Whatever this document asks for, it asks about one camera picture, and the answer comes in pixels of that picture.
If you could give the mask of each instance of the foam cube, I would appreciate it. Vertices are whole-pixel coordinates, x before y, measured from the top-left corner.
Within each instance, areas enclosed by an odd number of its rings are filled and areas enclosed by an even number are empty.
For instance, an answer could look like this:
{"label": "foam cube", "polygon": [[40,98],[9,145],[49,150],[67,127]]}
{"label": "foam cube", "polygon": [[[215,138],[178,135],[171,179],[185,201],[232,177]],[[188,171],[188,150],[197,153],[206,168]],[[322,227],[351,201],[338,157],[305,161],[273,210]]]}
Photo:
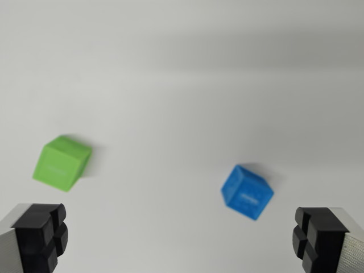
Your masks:
{"label": "foam cube", "polygon": [[254,220],[274,194],[264,178],[240,165],[235,166],[221,192],[228,207]]}
{"label": "foam cube", "polygon": [[91,147],[59,136],[44,146],[33,178],[67,192],[82,176],[91,153]]}

